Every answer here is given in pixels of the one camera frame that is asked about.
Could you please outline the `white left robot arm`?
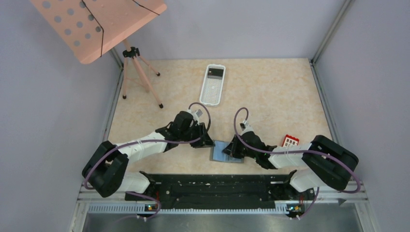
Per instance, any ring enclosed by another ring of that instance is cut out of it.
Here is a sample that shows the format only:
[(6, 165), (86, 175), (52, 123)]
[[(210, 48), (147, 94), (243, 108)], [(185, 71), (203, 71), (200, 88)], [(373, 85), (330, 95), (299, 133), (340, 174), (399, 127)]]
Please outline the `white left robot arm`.
[(147, 174), (127, 173), (127, 166), (150, 155), (167, 152), (181, 144), (192, 148), (213, 147), (207, 127), (199, 119), (201, 110), (179, 112), (167, 126), (127, 143), (102, 142), (82, 170), (84, 187), (103, 198), (117, 191), (133, 191), (144, 200), (155, 194), (154, 181)]

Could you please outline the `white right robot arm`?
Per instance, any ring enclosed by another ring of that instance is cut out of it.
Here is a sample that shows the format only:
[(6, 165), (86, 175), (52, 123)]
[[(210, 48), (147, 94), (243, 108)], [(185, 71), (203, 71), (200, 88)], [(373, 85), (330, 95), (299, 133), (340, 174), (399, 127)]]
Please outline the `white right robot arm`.
[(250, 131), (234, 136), (222, 152), (235, 159), (252, 158), (267, 170), (293, 167), (283, 186), (289, 199), (297, 199), (303, 191), (323, 186), (347, 192), (351, 178), (360, 183), (354, 174), (358, 157), (323, 135), (315, 136), (304, 145), (270, 146)]

